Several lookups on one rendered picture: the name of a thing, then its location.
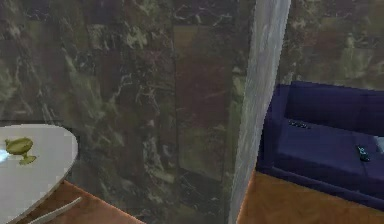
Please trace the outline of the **black remote control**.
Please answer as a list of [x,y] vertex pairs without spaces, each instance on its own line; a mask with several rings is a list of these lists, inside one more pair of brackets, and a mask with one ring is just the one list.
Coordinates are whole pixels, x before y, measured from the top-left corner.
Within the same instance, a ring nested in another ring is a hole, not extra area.
[[298,122],[298,121],[288,121],[288,124],[290,126],[294,126],[294,127],[298,127],[298,128],[304,128],[304,129],[311,129],[310,126],[308,126],[307,124],[305,123],[302,123],[302,122]]
[[357,151],[358,151],[359,158],[361,161],[363,161],[363,162],[369,162],[370,161],[369,154],[365,151],[364,147],[357,146]]

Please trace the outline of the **dark blue sofa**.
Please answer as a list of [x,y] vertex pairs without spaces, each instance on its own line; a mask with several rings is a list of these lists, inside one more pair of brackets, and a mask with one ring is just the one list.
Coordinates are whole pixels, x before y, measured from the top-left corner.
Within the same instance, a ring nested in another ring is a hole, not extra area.
[[[288,121],[311,129],[290,126]],[[294,81],[275,87],[256,170],[384,212],[384,91]],[[359,158],[357,146],[369,154]]]

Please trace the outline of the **white round table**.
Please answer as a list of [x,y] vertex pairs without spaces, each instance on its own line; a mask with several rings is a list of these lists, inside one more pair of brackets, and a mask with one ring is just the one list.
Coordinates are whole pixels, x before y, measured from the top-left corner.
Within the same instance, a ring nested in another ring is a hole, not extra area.
[[[5,139],[27,137],[33,146],[30,164],[5,151]],[[48,124],[0,127],[0,224],[16,224],[44,201],[63,181],[78,154],[76,137],[67,129]]]

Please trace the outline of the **olive green goblet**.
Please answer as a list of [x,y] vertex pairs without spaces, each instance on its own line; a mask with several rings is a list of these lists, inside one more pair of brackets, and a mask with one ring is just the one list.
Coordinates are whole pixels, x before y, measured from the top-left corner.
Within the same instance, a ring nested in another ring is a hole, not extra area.
[[5,150],[11,155],[19,155],[20,165],[27,165],[36,160],[36,156],[29,155],[28,152],[33,147],[33,141],[30,138],[22,137],[15,140],[5,140]]

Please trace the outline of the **pale grey cushion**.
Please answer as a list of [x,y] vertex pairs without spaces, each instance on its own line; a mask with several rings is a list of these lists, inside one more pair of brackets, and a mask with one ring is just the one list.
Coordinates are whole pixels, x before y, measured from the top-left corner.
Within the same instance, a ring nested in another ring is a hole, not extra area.
[[375,136],[374,140],[375,140],[375,143],[376,143],[376,146],[377,146],[377,150],[381,154],[384,154],[384,137]]

